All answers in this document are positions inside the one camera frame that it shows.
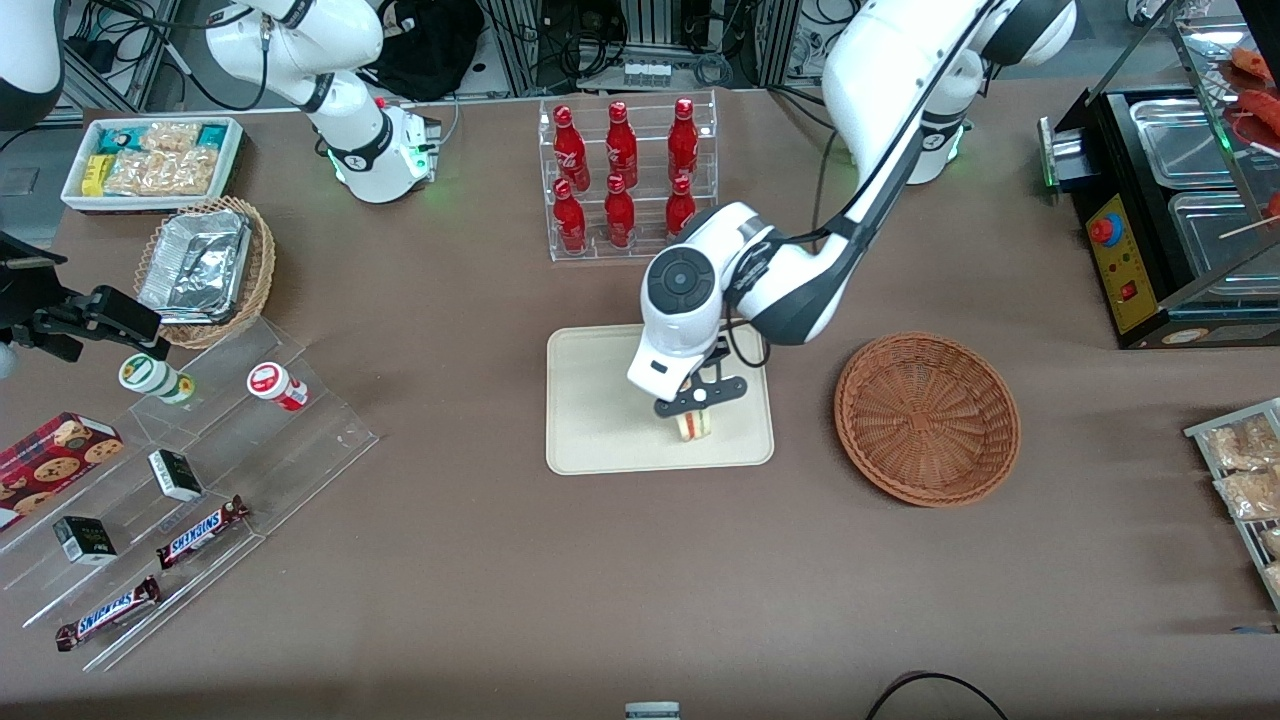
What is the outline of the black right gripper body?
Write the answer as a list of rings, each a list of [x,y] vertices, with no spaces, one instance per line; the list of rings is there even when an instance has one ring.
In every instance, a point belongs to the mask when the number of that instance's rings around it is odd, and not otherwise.
[[[56,266],[67,258],[1,236],[1,329],[28,322],[38,310],[60,304],[67,291]]]

